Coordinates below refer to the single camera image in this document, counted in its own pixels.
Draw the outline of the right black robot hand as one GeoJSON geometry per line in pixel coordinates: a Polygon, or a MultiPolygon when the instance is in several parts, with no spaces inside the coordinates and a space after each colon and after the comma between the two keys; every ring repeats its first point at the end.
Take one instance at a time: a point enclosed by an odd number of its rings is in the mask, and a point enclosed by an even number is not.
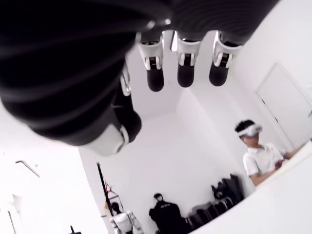
{"type": "Polygon", "coordinates": [[[178,83],[189,87],[204,36],[216,32],[209,74],[225,83],[237,51],[274,0],[3,0],[0,99],[34,133],[101,155],[141,129],[126,54],[141,50],[149,88],[163,88],[165,31],[177,33],[178,83]]]}

